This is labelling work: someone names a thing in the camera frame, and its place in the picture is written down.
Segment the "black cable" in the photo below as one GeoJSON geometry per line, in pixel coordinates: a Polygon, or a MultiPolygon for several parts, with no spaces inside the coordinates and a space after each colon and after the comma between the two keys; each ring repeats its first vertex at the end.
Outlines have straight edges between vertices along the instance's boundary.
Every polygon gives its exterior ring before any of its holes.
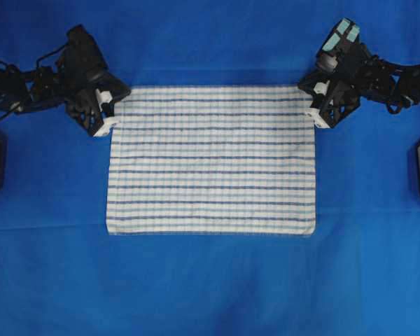
{"type": "Polygon", "coordinates": [[[65,47],[67,47],[67,46],[68,46],[68,44],[69,44],[69,43],[65,43],[62,47],[60,47],[60,48],[56,49],[55,51],[52,51],[52,52],[50,52],[49,54],[44,55],[44,56],[42,56],[42,57],[38,58],[38,59],[37,59],[37,61],[36,61],[36,69],[38,69],[38,68],[39,68],[39,63],[41,62],[41,60],[44,60],[45,58],[47,58],[47,57],[49,57],[49,56],[53,56],[54,54],[57,54],[59,51],[61,51],[61,50],[62,50],[62,49],[64,49],[65,47]]]}
{"type": "Polygon", "coordinates": [[[0,64],[3,65],[3,66],[5,66],[5,67],[8,67],[7,63],[5,63],[3,61],[0,61],[0,64]]]}
{"type": "Polygon", "coordinates": [[[21,101],[19,104],[17,104],[16,106],[14,106],[11,110],[9,110],[8,112],[6,112],[5,114],[3,114],[2,116],[0,116],[0,121],[2,121],[4,118],[8,117],[12,112],[16,111],[18,108],[20,108],[24,103],[27,102],[28,99],[30,99],[31,97],[28,96],[28,98],[26,98],[24,101],[21,101]]]}

